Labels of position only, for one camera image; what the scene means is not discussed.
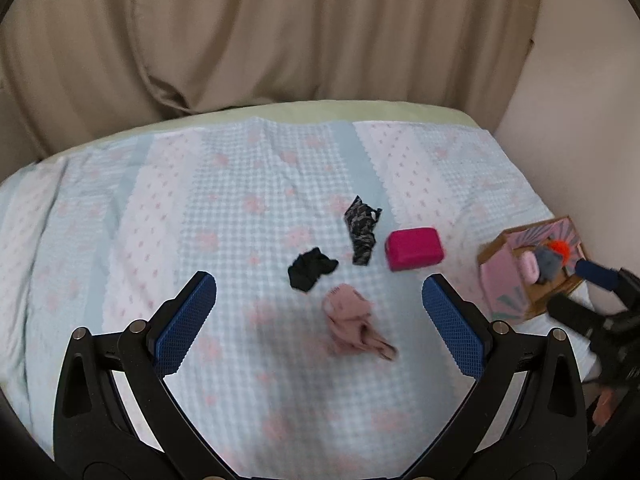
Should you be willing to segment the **person's right hand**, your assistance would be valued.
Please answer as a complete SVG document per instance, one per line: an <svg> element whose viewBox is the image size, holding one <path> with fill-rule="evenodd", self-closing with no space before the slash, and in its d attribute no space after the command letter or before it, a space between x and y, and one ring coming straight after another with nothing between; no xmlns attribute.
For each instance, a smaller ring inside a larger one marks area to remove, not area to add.
<svg viewBox="0 0 640 480"><path fill-rule="evenodd" d="M616 391L605 387L600 391L592 421L597 427L604 427L611 419L617 406Z"/></svg>

